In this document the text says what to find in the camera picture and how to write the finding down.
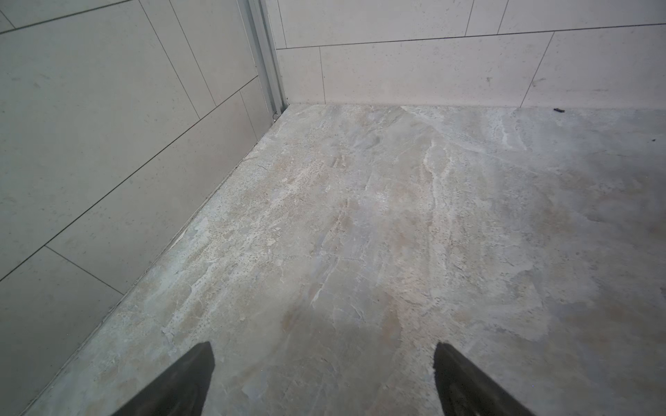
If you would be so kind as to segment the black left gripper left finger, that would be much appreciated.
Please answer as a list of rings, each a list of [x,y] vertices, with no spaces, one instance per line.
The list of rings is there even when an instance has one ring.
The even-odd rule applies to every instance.
[[[198,343],[113,416],[200,416],[214,369],[211,343]]]

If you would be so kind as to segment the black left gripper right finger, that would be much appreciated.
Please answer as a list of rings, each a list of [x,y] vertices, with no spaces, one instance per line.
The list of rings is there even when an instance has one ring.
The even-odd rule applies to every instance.
[[[437,343],[433,369],[445,415],[534,413],[449,343]]]

